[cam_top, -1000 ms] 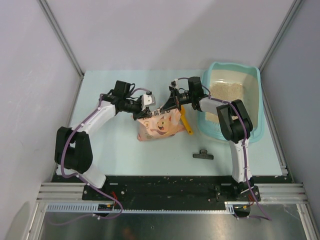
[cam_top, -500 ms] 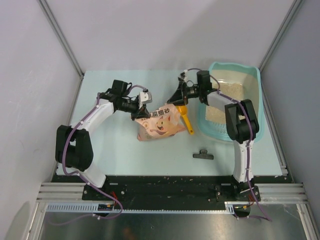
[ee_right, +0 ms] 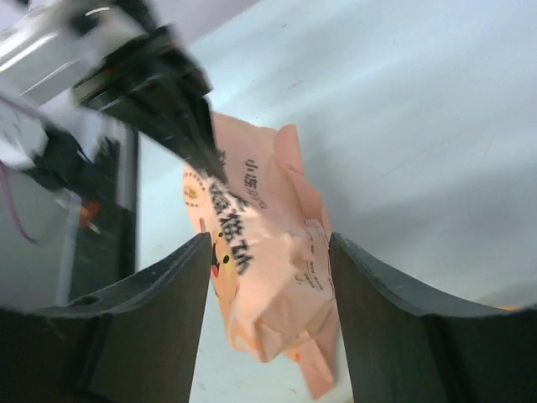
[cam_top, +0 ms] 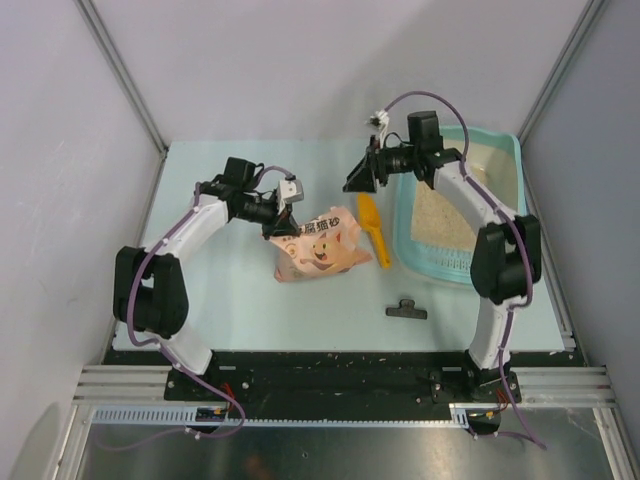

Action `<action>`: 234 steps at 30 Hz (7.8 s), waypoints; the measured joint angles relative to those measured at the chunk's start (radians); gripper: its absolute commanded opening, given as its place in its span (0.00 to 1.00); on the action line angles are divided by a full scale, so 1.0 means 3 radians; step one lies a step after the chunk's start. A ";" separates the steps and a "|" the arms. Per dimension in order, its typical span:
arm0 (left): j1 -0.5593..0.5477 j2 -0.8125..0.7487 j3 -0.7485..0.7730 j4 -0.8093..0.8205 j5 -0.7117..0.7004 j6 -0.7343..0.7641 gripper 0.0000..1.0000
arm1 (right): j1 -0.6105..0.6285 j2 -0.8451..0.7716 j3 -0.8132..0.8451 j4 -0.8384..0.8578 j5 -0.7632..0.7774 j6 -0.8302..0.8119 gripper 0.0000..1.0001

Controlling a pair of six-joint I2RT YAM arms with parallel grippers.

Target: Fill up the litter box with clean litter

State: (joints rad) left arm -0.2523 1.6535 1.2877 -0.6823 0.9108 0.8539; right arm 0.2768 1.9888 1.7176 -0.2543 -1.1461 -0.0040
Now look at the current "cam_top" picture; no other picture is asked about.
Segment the yellow plastic litter scoop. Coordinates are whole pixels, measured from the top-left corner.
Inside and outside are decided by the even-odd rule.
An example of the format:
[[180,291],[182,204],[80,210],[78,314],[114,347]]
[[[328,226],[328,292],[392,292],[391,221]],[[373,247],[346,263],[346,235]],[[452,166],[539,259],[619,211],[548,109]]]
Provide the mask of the yellow plastic litter scoop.
[[390,269],[392,259],[382,233],[381,217],[375,201],[370,195],[359,193],[356,203],[359,224],[370,237],[380,267]]

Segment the pink cat litter bag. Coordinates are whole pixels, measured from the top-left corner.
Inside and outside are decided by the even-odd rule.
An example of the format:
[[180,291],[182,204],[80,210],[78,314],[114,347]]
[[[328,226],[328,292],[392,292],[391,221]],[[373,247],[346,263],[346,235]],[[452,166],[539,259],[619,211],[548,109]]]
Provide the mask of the pink cat litter bag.
[[362,229],[345,206],[306,222],[299,236],[272,237],[279,249],[274,277],[278,282],[295,282],[346,273],[372,260],[362,248]]

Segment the black bag clip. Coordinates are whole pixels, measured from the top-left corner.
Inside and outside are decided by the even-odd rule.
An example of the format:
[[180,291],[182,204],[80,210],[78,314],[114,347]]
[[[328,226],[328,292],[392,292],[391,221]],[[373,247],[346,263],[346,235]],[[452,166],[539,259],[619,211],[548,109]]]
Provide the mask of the black bag clip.
[[415,301],[412,299],[401,299],[397,306],[386,307],[385,315],[416,320],[426,320],[428,318],[428,312],[425,309],[417,308]]

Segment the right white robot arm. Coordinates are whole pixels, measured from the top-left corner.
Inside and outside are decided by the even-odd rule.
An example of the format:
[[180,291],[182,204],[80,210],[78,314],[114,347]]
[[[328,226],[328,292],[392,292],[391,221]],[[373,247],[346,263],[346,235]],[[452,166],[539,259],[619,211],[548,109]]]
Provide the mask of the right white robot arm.
[[409,114],[409,139],[395,147],[385,144],[387,111],[376,112],[368,122],[377,132],[343,191],[374,193],[391,175],[411,173],[447,199],[476,235],[470,276],[480,307],[466,352],[474,368],[461,376],[461,388],[469,399],[484,401],[498,385],[491,370],[508,361],[515,312],[530,305],[542,274],[540,222],[508,208],[481,184],[467,165],[466,150],[445,147],[435,112]]

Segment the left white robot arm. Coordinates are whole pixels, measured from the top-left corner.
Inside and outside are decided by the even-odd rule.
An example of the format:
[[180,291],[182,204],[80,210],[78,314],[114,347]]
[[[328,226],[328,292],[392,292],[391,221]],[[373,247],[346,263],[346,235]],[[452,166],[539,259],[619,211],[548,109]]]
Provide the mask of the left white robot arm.
[[301,181],[279,166],[230,157],[224,171],[198,182],[181,218],[144,247],[125,246],[115,258],[113,314],[126,324],[132,345],[153,345],[178,370],[197,398],[214,397],[221,376],[209,368],[212,351],[189,325],[184,264],[234,219],[259,224],[266,240],[298,236],[293,204],[304,199]]

